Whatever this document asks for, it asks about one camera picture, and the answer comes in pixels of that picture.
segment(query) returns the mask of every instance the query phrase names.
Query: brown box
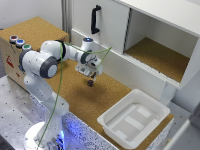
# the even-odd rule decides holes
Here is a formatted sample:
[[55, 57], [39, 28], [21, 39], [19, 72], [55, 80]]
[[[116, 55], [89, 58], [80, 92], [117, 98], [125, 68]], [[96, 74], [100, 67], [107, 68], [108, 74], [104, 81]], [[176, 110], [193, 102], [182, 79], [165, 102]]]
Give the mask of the brown box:
[[0, 50], [7, 75], [24, 89], [26, 75], [20, 68], [19, 55], [21, 49], [9, 43], [9, 38], [17, 35], [32, 46], [35, 51], [40, 51], [40, 46], [47, 40], [69, 41], [69, 35], [40, 17], [35, 17], [12, 27], [0, 31]]

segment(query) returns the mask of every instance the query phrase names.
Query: wooden shelf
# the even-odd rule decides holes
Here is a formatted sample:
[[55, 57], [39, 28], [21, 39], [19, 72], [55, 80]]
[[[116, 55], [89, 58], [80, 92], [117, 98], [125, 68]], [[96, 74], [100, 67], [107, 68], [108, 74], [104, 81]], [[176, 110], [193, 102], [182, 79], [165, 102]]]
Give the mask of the wooden shelf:
[[144, 38], [125, 53], [178, 82], [181, 82], [190, 60], [149, 38]]

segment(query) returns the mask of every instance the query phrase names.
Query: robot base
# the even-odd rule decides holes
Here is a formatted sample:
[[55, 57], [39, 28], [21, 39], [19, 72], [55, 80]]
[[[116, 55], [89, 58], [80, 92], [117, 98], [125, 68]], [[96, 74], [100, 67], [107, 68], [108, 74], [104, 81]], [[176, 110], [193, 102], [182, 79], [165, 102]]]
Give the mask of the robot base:
[[[44, 148], [39, 147], [37, 149], [38, 144], [34, 140], [34, 137], [37, 135], [43, 125], [44, 122], [37, 123], [26, 132], [24, 137], [24, 150], [49, 150], [47, 146]], [[66, 148], [69, 145], [69, 140], [69, 138], [67, 139], [67, 141], [65, 140]]]

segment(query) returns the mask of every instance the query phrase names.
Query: white wall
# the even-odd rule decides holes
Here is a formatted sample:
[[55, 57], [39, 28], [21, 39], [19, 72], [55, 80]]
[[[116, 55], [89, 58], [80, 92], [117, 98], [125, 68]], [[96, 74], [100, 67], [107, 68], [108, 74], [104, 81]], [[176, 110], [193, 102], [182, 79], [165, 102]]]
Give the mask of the white wall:
[[200, 102], [200, 71], [183, 89], [177, 91], [173, 102], [189, 112], [195, 109]]
[[39, 16], [62, 29], [60, 0], [0, 0], [0, 28]]

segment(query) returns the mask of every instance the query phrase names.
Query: door handle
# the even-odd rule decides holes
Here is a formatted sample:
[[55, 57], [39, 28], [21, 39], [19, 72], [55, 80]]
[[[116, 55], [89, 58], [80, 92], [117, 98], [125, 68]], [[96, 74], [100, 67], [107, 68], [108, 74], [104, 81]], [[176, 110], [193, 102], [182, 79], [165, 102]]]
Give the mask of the door handle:
[[98, 28], [96, 28], [96, 12], [98, 10], [101, 10], [101, 6], [96, 5], [96, 8], [92, 10], [92, 24], [91, 24], [92, 34], [96, 34], [100, 31]]

